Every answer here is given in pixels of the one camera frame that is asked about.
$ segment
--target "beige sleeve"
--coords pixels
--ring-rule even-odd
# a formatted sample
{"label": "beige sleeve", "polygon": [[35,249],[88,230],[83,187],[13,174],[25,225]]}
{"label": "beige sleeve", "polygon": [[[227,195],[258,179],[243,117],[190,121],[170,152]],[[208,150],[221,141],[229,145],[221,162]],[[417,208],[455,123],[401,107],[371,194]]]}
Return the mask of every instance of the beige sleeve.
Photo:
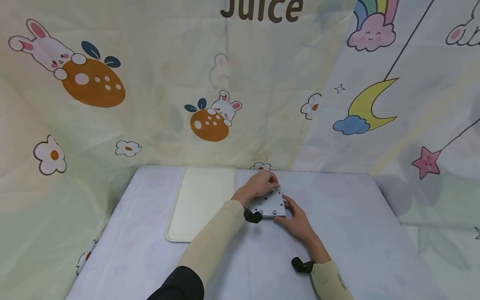
{"label": "beige sleeve", "polygon": [[205,289],[210,284],[227,245],[245,221],[243,211],[240,202],[225,202],[180,258],[178,266],[192,269],[202,280]]}
{"label": "beige sleeve", "polygon": [[354,300],[335,262],[314,264],[311,275],[315,290],[322,300]]}

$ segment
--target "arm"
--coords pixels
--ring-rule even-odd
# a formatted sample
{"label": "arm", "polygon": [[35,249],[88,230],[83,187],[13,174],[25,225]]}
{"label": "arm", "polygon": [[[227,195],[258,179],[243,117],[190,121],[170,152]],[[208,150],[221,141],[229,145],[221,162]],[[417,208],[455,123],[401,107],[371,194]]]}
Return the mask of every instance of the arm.
{"label": "arm", "polygon": [[284,195],[285,208],[292,212],[293,218],[275,217],[274,221],[286,227],[294,236],[299,238],[316,262],[312,270],[312,282],[322,300],[354,300],[335,262],[325,249],[322,241],[313,231],[305,212],[290,197]]}
{"label": "arm", "polygon": [[270,171],[253,175],[195,236],[177,268],[148,300],[202,300],[225,249],[245,221],[244,207],[279,186]]}

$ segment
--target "crescent moon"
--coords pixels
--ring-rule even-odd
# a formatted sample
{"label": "crescent moon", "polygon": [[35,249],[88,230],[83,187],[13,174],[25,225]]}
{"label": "crescent moon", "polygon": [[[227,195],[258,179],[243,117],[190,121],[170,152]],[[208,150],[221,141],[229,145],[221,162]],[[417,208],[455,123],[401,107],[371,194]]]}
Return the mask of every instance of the crescent moon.
{"label": "crescent moon", "polygon": [[370,130],[377,129],[385,124],[395,120],[396,117],[390,118],[377,118],[373,112],[373,104],[375,100],[383,93],[389,86],[391,86],[398,78],[380,81],[367,87],[361,92],[355,100],[353,100],[350,108],[348,109],[349,116],[359,116],[365,119],[370,124]]}

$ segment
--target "bunny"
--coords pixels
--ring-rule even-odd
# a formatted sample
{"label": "bunny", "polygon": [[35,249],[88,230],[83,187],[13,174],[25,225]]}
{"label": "bunny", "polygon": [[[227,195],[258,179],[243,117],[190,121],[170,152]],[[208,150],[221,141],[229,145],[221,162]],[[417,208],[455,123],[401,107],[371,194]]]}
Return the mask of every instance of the bunny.
{"label": "bunny", "polygon": [[207,112],[212,116],[219,113],[224,118],[224,124],[230,127],[235,112],[241,108],[241,103],[238,101],[230,103],[230,94],[227,91],[221,90],[219,94],[220,98],[207,109]]}
{"label": "bunny", "polygon": [[455,27],[447,36],[448,45],[476,46],[480,44],[480,1],[472,10],[471,19],[465,24]]}
{"label": "bunny", "polygon": [[223,53],[215,55],[215,66],[210,70],[210,83],[215,89],[228,85],[228,61]]}
{"label": "bunny", "polygon": [[86,57],[74,52],[57,39],[50,36],[47,30],[37,21],[28,19],[28,30],[35,36],[30,40],[24,36],[12,36],[8,45],[14,51],[22,51],[32,55],[45,69],[54,73],[58,80],[67,79],[68,75],[62,66],[72,60],[76,64],[84,64]]}

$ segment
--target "backdrop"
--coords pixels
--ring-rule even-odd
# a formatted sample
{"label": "backdrop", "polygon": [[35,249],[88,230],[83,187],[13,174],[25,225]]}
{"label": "backdrop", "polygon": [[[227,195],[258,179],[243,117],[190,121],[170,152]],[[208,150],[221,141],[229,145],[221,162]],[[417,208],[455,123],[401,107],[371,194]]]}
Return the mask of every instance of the backdrop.
{"label": "backdrop", "polygon": [[142,164],[369,173],[480,292],[478,0],[0,8],[2,299],[63,299]]}

